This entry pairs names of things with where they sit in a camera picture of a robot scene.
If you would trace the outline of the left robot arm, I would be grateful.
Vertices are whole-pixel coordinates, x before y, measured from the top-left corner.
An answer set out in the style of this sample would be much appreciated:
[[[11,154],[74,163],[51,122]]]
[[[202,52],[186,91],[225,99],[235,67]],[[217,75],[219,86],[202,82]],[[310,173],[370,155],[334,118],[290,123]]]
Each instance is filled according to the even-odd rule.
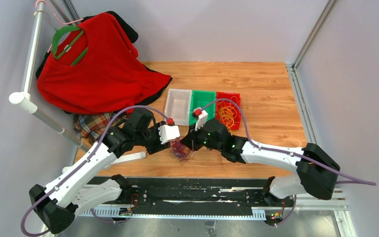
[[[80,214],[107,201],[130,201],[131,188],[122,175],[87,190],[82,188],[113,162],[125,162],[125,152],[136,146],[146,148],[148,154],[163,151],[180,132],[172,118],[153,107],[136,105],[126,110],[131,110],[130,116],[121,120],[114,116],[90,150],[63,174],[45,186],[36,184],[29,190],[32,205],[21,220],[24,235],[34,236],[25,227],[31,212],[47,227],[36,234],[39,237],[64,231]]]

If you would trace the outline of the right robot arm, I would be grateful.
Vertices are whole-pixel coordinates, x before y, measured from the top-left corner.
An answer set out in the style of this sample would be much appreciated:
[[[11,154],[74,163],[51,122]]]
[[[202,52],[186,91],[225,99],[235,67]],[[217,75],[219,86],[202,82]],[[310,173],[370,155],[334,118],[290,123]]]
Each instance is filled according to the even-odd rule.
[[[340,170],[340,166],[317,144],[289,148],[249,141],[246,137],[232,135],[215,118],[201,128],[191,125],[181,142],[192,151],[202,147],[217,150],[230,162],[258,163],[290,171],[291,175],[268,179],[262,198],[270,206],[288,196],[305,193],[330,200]]]

